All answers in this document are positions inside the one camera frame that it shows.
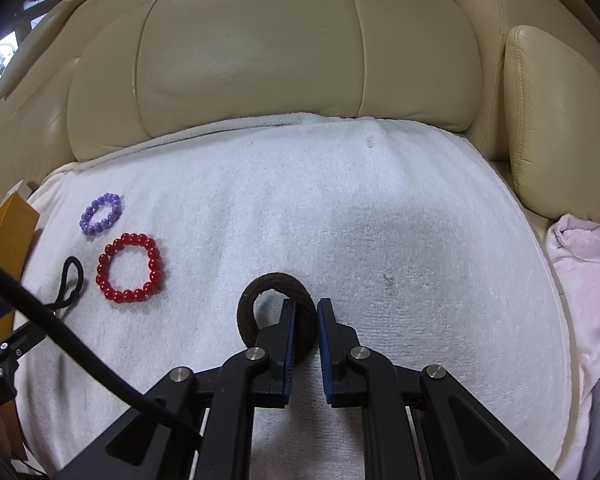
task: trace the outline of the red beaded bracelet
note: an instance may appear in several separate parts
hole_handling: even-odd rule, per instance
[[[116,251],[121,251],[127,245],[138,245],[146,249],[149,256],[149,281],[142,288],[136,290],[115,290],[109,283],[109,264]],[[98,258],[98,275],[96,283],[104,293],[105,298],[113,300],[116,303],[131,303],[133,301],[144,301],[147,296],[158,292],[158,286],[162,282],[162,273],[160,272],[160,251],[155,246],[155,240],[147,235],[136,233],[124,233],[120,238],[113,240],[113,243],[104,248],[104,253]]]

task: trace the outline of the beige leather chair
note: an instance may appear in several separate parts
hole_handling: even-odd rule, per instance
[[[541,237],[566,212],[600,220],[600,193],[583,208],[585,191],[560,189],[558,178],[543,188],[565,163],[576,180],[590,176],[600,128],[590,128],[586,158],[545,149],[520,163],[529,132],[514,124],[529,108],[505,99],[518,25],[547,32],[600,76],[600,22],[583,0],[65,0],[0,82],[0,200],[20,180],[35,188],[65,163],[189,126],[305,111],[466,135]],[[551,130],[555,110],[543,106],[533,113]],[[583,142],[582,124],[561,128],[559,144]],[[591,187],[600,189],[600,168]],[[544,207],[549,191],[561,198]]]

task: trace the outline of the purple beaded bracelet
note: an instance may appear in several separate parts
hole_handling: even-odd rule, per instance
[[[101,205],[105,205],[107,202],[111,204],[111,212],[109,215],[99,222],[90,225],[89,222],[93,215]],[[87,236],[93,236],[96,233],[101,233],[104,230],[111,228],[118,218],[120,218],[121,214],[122,204],[120,203],[120,197],[113,193],[105,193],[103,196],[99,196],[96,200],[91,202],[91,205],[85,209],[84,213],[82,213],[82,217],[80,218],[80,228]]]

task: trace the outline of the black cable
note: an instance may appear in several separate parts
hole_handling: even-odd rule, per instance
[[[69,293],[69,297],[65,299],[64,295],[66,294],[67,280],[69,275],[69,269],[71,268],[71,266],[74,266],[75,270],[77,270],[78,272],[78,281],[75,285],[74,290],[72,290],[71,293]],[[77,301],[83,285],[84,269],[82,268],[82,264],[80,263],[80,260],[75,256],[69,256],[64,261],[64,265],[62,266],[62,276],[60,277],[60,289],[58,290],[58,296],[56,297],[56,300],[53,303],[49,303],[46,307],[53,310],[54,312],[62,308],[67,308],[71,304],[75,303],[75,301]],[[5,310],[4,315],[6,315],[8,312],[11,312],[12,306],[10,304],[7,304],[7,301],[5,301],[4,298],[0,298],[0,302],[8,306],[8,311]]]
[[[151,420],[187,434],[200,449],[200,434],[174,413],[145,397],[104,364],[53,312],[0,268],[0,297],[38,325],[66,354],[116,397]]]

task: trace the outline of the leather backrest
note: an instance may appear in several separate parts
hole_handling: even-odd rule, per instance
[[[87,0],[72,12],[61,30],[55,27],[53,33],[38,33],[45,41],[29,41],[36,48],[26,49],[28,55],[21,54],[23,63],[14,62],[9,70],[2,90],[4,99],[0,101],[0,200],[4,193],[17,181],[24,179],[33,187],[52,171],[65,163],[75,160],[68,149],[66,129],[67,85],[59,85],[57,79],[65,81],[69,66],[75,69],[74,60],[79,59],[95,38],[120,16],[134,12],[143,3],[151,0]],[[58,17],[53,19],[57,25]],[[174,28],[183,27],[175,23]],[[108,78],[102,80],[101,88],[107,85]],[[50,94],[50,88],[62,92]],[[36,120],[21,123],[25,110],[35,110]],[[26,147],[36,148],[36,160],[29,160]]]
[[[474,29],[482,63],[482,98],[467,130],[469,140],[489,160],[507,160],[503,66],[509,31],[531,25],[547,31],[581,56],[600,74],[600,44],[558,0],[453,0]]]
[[[475,38],[451,0],[151,0],[85,49],[68,134],[88,160],[190,126],[288,112],[462,131],[479,96]]]
[[[547,218],[600,222],[600,74],[535,27],[506,44],[504,97],[513,185]]]

